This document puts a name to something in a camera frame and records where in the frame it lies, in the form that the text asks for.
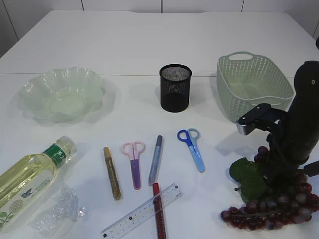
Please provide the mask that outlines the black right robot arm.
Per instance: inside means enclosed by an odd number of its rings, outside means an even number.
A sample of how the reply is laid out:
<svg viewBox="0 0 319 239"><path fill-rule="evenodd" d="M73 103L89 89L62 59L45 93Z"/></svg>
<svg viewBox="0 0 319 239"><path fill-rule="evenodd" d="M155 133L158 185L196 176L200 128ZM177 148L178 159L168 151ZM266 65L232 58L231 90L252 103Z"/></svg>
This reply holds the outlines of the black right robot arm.
<svg viewBox="0 0 319 239"><path fill-rule="evenodd" d="M306 61L294 77L296 95L289 110L279 110L262 103L236 122L242 135L255 129L269 132L269 156L263 178L271 185L297 172L317 176L319 163L307 163L319 141L319 63Z"/></svg>

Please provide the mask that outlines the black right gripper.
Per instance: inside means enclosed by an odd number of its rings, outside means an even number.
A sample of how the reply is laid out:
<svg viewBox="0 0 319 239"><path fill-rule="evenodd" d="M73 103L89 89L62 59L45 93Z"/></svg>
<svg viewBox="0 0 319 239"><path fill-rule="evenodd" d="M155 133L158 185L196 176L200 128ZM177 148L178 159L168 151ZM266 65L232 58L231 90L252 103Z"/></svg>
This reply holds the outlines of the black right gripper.
<svg viewBox="0 0 319 239"><path fill-rule="evenodd" d="M268 185L297 172L318 175L317 161L306 164L319 141L317 110L291 105L286 112L263 103L241 116L236 124L242 135L248 135L255 129L269 132L267 142L270 152L262 170L262 177Z"/></svg>

